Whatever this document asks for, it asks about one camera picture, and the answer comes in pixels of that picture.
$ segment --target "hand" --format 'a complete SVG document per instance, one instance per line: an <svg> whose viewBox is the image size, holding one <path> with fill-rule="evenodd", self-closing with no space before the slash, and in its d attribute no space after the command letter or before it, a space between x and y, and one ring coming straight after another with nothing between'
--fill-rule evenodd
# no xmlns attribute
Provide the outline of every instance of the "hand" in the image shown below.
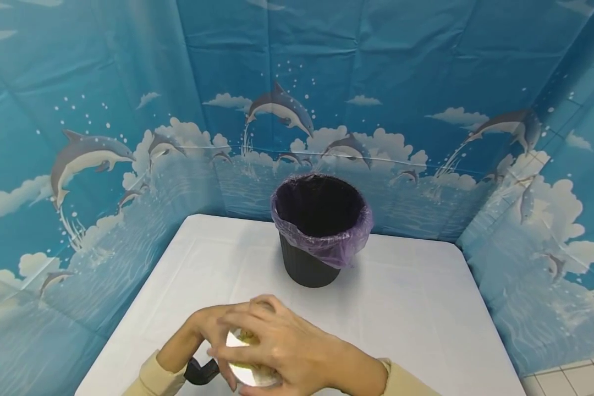
<svg viewBox="0 0 594 396"><path fill-rule="evenodd" d="M221 322L247 329L259 345L218 346L210 355L230 362L263 364L284 381L275 388L244 387L246 396L304 396L327 387L356 396L381 395L387 371L378 360L310 324L275 296L263 295L229 310ZM268 304L274 310L264 308Z"/></svg>
<svg viewBox="0 0 594 396"><path fill-rule="evenodd" d="M218 348L225 345L227 333L229 332L229 326L223 323L219 323L218 319L226 315L229 310L235 309L247 309L250 303L233 304L233 305L215 305L213 307L203 308L194 312L190 317L190 321L193 323L197 332L206 339L212 348ZM231 391L235 392L235 388L238 383L229 368L225 359L216 359L218 362L219 371L226 380L227 384L231 388Z"/></svg>

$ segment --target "finger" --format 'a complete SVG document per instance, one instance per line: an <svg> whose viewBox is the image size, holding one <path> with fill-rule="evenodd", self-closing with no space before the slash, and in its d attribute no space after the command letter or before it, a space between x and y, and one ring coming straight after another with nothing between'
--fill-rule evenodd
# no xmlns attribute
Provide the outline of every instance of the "finger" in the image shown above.
<svg viewBox="0 0 594 396"><path fill-rule="evenodd" d="M246 364L266 364L260 347L252 346L218 346L209 348L207 354L214 359L222 359L227 362L238 362Z"/></svg>
<svg viewBox="0 0 594 396"><path fill-rule="evenodd" d="M231 392L235 392L235 389L238 387L238 382L235 380L235 375L233 375L233 371L231 371L229 363L227 363L225 359L218 359L218 367L222 377L225 379L227 384L229 384Z"/></svg>
<svg viewBox="0 0 594 396"><path fill-rule="evenodd" d="M268 304L272 307L273 311L278 314L280 312L284 312L285 310L287 310L285 305L282 304L282 302L272 294L259 295L259 296L255 297L254 299L252 299L251 301L253 303L257 303L257 304L260 304L260 303Z"/></svg>
<svg viewBox="0 0 594 396"><path fill-rule="evenodd" d="M219 322L240 329L250 330L258 336L264 333L264 328L266 327L263 320L251 315L249 312L228 312L223 317L219 318Z"/></svg>
<svg viewBox="0 0 594 396"><path fill-rule="evenodd" d="M286 387L285 384L281 384L279 387L272 388L260 388L260 387L249 387L248 385L240 388L240 395L242 396L294 396L297 393Z"/></svg>
<svg viewBox="0 0 594 396"><path fill-rule="evenodd" d="M267 303L255 303L249 306L249 312L263 321L271 321L275 316L275 309Z"/></svg>

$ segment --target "trash can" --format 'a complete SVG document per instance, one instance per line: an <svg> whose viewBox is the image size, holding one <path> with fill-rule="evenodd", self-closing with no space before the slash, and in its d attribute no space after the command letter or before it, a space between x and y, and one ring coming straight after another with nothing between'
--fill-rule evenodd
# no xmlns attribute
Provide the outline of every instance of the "trash can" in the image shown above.
<svg viewBox="0 0 594 396"><path fill-rule="evenodd" d="M330 284L367 242L372 210L356 188L324 174L286 179L271 196L284 267L309 288Z"/></svg>

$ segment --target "white tile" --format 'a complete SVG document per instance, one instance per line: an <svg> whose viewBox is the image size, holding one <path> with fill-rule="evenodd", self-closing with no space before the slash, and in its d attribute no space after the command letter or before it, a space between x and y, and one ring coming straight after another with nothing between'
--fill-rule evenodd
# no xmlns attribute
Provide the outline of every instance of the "white tile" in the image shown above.
<svg viewBox="0 0 594 396"><path fill-rule="evenodd" d="M592 366L592 360L580 360L578 362L564 364L563 366L561 366L561 370L570 370L586 366Z"/></svg>
<svg viewBox="0 0 594 396"><path fill-rule="evenodd" d="M536 376L536 379L547 396L576 396L563 372L549 372Z"/></svg>
<svg viewBox="0 0 594 396"><path fill-rule="evenodd" d="M535 375L548 374L549 372L557 372L557 371L561 371L561 367L552 367L552 368L548 368L548 370L537 371L537 372L535 372Z"/></svg>
<svg viewBox="0 0 594 396"><path fill-rule="evenodd" d="M594 366L571 368L564 372L578 396L594 395Z"/></svg>
<svg viewBox="0 0 594 396"><path fill-rule="evenodd" d="M526 391L526 396L546 396L534 375L523 378L521 380L521 386Z"/></svg>

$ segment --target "dolphin-print curtain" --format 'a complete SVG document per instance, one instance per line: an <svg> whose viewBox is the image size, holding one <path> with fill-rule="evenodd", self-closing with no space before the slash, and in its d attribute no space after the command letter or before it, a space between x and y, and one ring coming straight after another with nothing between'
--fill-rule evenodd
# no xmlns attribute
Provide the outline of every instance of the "dolphin-print curtain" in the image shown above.
<svg viewBox="0 0 594 396"><path fill-rule="evenodd" d="M536 105L541 139L458 241L522 375L594 358L594 16Z"/></svg>
<svg viewBox="0 0 594 396"><path fill-rule="evenodd" d="M551 138L564 112L544 91L592 14L594 0L0 0L0 395L74 391L181 221L270 220L290 174L354 184L375 233L456 241ZM522 201L527 223L541 200ZM511 284L497 279L485 296ZM520 372L572 353L543 355Z"/></svg>

